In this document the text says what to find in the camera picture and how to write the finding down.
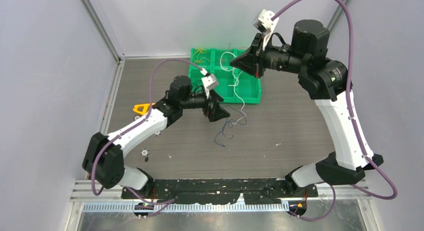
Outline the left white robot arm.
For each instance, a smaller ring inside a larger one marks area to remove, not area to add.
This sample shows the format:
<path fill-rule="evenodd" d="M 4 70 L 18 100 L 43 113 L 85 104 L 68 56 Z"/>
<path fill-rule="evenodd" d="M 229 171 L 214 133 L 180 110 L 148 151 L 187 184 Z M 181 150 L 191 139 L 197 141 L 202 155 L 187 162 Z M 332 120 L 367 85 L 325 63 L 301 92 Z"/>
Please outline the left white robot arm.
<path fill-rule="evenodd" d="M 221 107 L 223 98 L 215 91 L 219 81 L 214 74 L 201 78 L 202 90 L 194 92 L 188 76 L 174 78 L 165 96 L 151 105 L 147 113 L 127 126 L 109 134 L 95 133 L 87 147 L 82 168 L 103 189 L 122 186 L 133 189 L 141 198 L 148 198 L 154 190 L 155 181 L 140 168 L 124 164 L 124 158 L 136 146 L 169 126 L 183 116 L 186 109 L 201 109 L 210 122 L 230 117 Z"/>

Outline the green six-compartment bin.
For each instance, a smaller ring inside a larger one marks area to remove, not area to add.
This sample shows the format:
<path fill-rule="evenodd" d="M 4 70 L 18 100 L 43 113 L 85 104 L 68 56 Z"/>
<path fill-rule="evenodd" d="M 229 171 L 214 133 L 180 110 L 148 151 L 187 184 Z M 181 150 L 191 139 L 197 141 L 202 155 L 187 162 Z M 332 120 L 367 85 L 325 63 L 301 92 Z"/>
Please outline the green six-compartment bin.
<path fill-rule="evenodd" d="M 261 101 L 261 80 L 230 66 L 230 61 L 243 52 L 236 48 L 192 48 L 190 62 L 216 76 L 219 85 L 214 90 L 224 98 L 224 103 L 256 105 Z"/>

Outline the right aluminium corner post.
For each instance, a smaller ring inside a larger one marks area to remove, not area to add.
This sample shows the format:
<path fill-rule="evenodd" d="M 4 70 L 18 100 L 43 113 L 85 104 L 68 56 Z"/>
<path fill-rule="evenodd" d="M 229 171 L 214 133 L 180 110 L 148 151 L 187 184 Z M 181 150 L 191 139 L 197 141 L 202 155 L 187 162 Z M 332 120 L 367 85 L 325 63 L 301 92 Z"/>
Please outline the right aluminium corner post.
<path fill-rule="evenodd" d="M 335 0 L 309 0 L 312 2 L 316 20 L 323 23 L 330 31 L 328 57 L 332 60 L 347 62 L 349 52 L 349 29 L 343 11 Z"/>

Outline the poker chip lower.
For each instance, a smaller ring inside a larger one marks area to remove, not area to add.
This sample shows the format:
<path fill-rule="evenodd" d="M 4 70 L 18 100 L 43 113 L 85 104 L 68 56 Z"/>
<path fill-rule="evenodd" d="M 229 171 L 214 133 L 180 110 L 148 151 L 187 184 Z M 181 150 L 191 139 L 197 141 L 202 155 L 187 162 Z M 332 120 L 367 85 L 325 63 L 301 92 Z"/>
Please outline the poker chip lower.
<path fill-rule="evenodd" d="M 141 152 L 140 152 L 140 155 L 141 156 L 143 156 L 143 157 L 147 157 L 148 155 L 149 155 L 149 150 L 148 149 L 143 149 Z"/>

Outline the aluminium corner post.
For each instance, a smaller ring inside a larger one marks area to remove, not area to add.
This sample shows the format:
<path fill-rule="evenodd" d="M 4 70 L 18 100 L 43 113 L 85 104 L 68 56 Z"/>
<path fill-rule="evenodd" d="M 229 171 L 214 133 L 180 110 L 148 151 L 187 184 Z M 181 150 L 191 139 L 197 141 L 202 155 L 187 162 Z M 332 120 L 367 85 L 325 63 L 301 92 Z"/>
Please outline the aluminium corner post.
<path fill-rule="evenodd" d="M 91 19 L 92 23 L 94 24 L 94 27 L 96 28 L 97 32 L 99 33 L 101 39 L 103 40 L 104 44 L 106 45 L 107 49 L 109 50 L 110 54 L 112 55 L 113 59 L 117 64 L 120 64 L 123 60 L 123 54 L 119 54 L 117 48 L 113 44 L 113 41 L 111 39 L 111 36 L 108 34 L 108 31 L 106 30 L 104 24 L 102 23 L 101 18 L 99 17 L 95 7 L 92 4 L 91 0 L 80 0 L 82 6 L 86 10 L 89 18 Z"/>
<path fill-rule="evenodd" d="M 312 2 L 316 20 L 323 23 L 330 31 L 328 57 L 332 60 L 347 62 L 349 52 L 349 29 L 343 11 L 335 0 L 309 0 Z"/>

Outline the yellow triangular plastic piece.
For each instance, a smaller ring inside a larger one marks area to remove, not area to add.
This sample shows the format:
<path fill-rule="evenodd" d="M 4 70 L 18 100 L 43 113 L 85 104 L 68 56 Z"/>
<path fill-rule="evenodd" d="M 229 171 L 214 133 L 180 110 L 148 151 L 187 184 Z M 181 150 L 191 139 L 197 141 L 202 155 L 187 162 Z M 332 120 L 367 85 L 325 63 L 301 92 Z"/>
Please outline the yellow triangular plastic piece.
<path fill-rule="evenodd" d="M 135 104 L 133 107 L 133 112 L 138 116 L 144 116 L 151 108 L 153 104 L 150 103 L 141 103 L 141 104 Z"/>

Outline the left aluminium corner post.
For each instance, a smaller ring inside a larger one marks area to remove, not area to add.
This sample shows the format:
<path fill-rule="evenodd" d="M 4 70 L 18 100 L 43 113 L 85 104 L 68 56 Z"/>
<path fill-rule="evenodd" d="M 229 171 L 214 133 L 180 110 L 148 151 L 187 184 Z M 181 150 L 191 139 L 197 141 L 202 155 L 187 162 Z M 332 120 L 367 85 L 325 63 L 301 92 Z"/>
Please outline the left aluminium corner post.
<path fill-rule="evenodd" d="M 123 60 L 123 54 L 119 54 L 117 48 L 113 44 L 113 41 L 111 39 L 111 36 L 108 34 L 108 31 L 106 30 L 104 24 L 102 23 L 101 18 L 99 17 L 95 7 L 92 4 L 91 0 L 80 0 L 82 6 L 86 10 L 89 18 L 91 19 L 92 23 L 94 24 L 94 27 L 96 28 L 97 32 L 99 33 L 101 39 L 103 40 L 104 44 L 106 45 L 107 49 L 109 50 L 110 54 L 112 55 L 113 59 L 117 64 L 120 64 Z"/>

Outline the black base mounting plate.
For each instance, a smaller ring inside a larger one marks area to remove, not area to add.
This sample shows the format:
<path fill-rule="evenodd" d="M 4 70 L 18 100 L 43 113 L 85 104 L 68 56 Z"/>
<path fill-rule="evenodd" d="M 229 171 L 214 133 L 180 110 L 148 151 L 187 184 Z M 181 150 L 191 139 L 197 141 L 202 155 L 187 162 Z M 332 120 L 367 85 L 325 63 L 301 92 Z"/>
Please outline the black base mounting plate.
<path fill-rule="evenodd" d="M 155 179 L 141 190 L 122 189 L 122 199 L 154 199 L 159 203 L 173 200 L 174 204 L 234 204 L 242 197 L 247 205 L 278 204 L 279 199 L 318 197 L 317 188 L 309 185 L 292 190 L 284 179 L 223 178 L 223 179 Z"/>

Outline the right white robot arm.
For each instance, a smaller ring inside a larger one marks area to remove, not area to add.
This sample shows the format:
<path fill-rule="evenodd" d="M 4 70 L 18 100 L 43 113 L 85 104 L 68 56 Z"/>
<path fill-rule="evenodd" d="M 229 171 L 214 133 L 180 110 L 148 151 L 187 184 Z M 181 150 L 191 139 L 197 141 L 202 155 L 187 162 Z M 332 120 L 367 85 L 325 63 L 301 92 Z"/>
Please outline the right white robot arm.
<path fill-rule="evenodd" d="M 323 182 L 357 184 L 367 170 L 380 166 L 384 159 L 360 145 L 356 137 L 346 100 L 348 69 L 327 57 L 329 30 L 317 20 L 303 19 L 294 25 L 291 44 L 274 46 L 275 22 L 256 21 L 254 26 L 258 33 L 250 47 L 230 65 L 257 79 L 266 70 L 296 74 L 323 115 L 335 148 L 325 159 L 289 172 L 283 182 L 287 193 L 299 196 L 307 186 Z"/>

